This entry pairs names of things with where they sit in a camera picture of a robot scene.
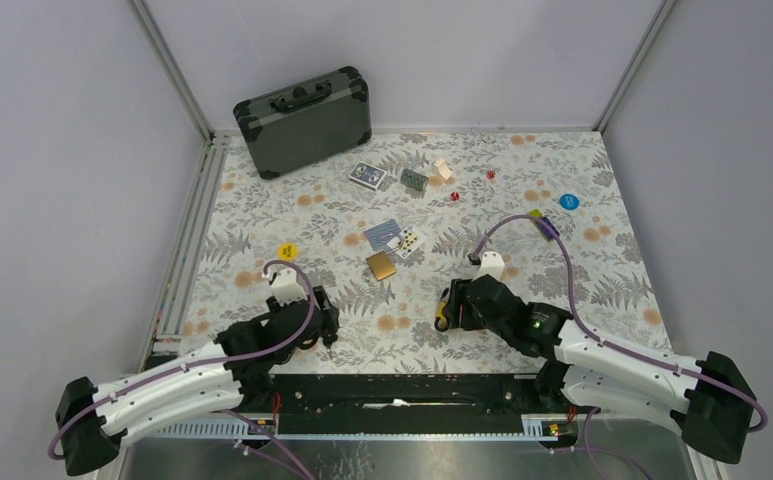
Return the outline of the yellow black padlock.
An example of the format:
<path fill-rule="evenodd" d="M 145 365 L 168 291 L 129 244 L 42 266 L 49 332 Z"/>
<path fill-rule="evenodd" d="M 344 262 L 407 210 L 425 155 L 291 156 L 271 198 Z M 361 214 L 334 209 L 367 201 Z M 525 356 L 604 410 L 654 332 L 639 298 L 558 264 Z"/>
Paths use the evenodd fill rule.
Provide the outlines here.
<path fill-rule="evenodd" d="M 444 315 L 445 306 L 446 306 L 446 301 L 440 301 L 436 308 L 435 317 L 434 317 L 434 328 L 438 332 L 447 332 L 449 329 L 448 320 Z"/>

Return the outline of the brass padlock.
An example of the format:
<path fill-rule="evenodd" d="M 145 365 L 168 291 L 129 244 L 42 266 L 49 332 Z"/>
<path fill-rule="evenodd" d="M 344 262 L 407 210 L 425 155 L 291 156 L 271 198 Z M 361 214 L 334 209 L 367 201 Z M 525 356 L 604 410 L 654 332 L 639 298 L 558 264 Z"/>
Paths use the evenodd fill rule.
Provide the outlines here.
<path fill-rule="evenodd" d="M 367 257 L 366 264 L 377 281 L 385 280 L 396 273 L 395 264 L 386 252 L 378 252 Z"/>

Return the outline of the black-headed keys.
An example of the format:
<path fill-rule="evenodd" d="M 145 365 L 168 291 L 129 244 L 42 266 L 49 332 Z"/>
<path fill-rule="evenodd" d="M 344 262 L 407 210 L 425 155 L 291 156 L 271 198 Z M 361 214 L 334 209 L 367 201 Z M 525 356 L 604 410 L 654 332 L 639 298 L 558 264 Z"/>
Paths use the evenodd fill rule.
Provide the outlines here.
<path fill-rule="evenodd" d="M 334 359 L 332 346 L 336 343 L 337 340 L 338 338 L 336 336 L 330 336 L 323 340 L 323 344 L 327 350 L 327 355 L 330 360 Z"/>

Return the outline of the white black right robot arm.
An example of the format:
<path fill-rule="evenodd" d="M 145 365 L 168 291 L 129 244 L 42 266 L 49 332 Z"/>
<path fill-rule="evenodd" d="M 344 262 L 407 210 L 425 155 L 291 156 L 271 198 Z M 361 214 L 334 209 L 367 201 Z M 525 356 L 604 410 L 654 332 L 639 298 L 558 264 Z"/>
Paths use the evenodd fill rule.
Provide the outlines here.
<path fill-rule="evenodd" d="M 726 355 L 711 351 L 700 360 L 582 329 L 569 311 L 526 302 L 489 275 L 452 281 L 434 325 L 487 330 L 522 355 L 544 359 L 535 396 L 545 410 L 615 411 L 659 425 L 716 461 L 742 457 L 756 396 Z"/>

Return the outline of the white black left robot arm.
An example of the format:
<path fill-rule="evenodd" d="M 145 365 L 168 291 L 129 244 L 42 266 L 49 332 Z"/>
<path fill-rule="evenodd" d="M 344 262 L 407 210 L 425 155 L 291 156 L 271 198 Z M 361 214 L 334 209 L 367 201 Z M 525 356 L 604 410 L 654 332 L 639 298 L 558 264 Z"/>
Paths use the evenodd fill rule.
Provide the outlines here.
<path fill-rule="evenodd" d="M 217 337 L 140 374 L 95 384 L 69 382 L 55 412 L 58 431 L 47 454 L 69 476 L 112 462 L 120 450 L 165 427 L 205 413 L 271 401 L 273 367 L 298 350 L 338 339 L 339 308 L 323 287 L 297 301 L 267 301 L 267 312 L 232 324 Z"/>

